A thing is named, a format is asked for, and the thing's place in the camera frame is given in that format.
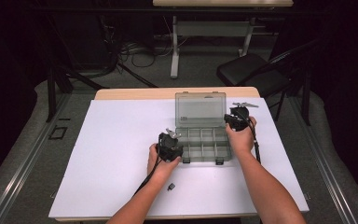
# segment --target chair seat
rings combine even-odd
[[[243,57],[221,64],[217,68],[217,76],[227,86],[238,84],[252,74],[257,68],[267,64],[264,59],[255,54],[247,54]],[[289,85],[288,78],[276,70],[257,74],[241,86],[256,87],[261,97],[268,97],[277,90],[282,90]]]

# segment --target person's left hand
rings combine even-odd
[[[158,157],[158,153],[156,150],[156,144],[153,144],[149,148],[149,159],[147,162],[147,174],[148,175],[150,174],[150,172],[152,172],[157,159],[161,160]],[[171,162],[161,161],[158,164],[158,166],[155,170],[155,173],[153,173],[151,180],[163,185],[168,180],[168,178],[170,177],[170,175],[171,175],[172,171],[175,169],[175,167],[179,164],[180,160],[181,160],[181,158],[177,157],[174,161],[171,161]]]

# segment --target hand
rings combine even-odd
[[[156,144],[153,144],[149,148],[149,159],[147,162],[147,174],[149,175],[150,172],[152,172],[153,167],[156,164],[156,160],[161,160],[161,158],[158,157],[157,151],[156,151]],[[166,162],[161,161],[156,170],[155,173],[153,173],[153,176],[151,180],[158,182],[159,184],[163,185],[170,177],[172,171],[175,169],[175,167],[179,164],[179,161],[181,160],[180,157],[177,157],[174,161]]]
[[[249,117],[254,126],[256,120],[254,117]],[[250,152],[254,146],[254,137],[249,127],[239,132],[234,132],[228,124],[226,124],[226,133],[228,135],[229,143],[231,144],[235,154],[238,156],[242,152]]]

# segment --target table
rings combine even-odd
[[[153,0],[155,7],[291,7],[292,0]],[[249,21],[172,21],[171,78],[178,77],[179,35],[245,36],[240,56],[246,55],[254,30],[255,18]]]
[[[264,99],[255,88],[162,88],[98,91],[91,102],[49,217],[59,221],[106,220],[145,179],[148,147],[165,128],[174,128],[176,92],[227,94],[257,117],[263,165],[289,190],[300,211],[309,208],[284,151]],[[148,219],[241,217],[255,215],[235,156],[223,166],[214,162],[180,163],[153,203]]]

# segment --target forearm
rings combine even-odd
[[[141,188],[107,223],[144,223],[150,206],[158,195],[164,183],[153,178]]]
[[[237,155],[257,213],[263,223],[305,223],[286,188],[249,152]]]

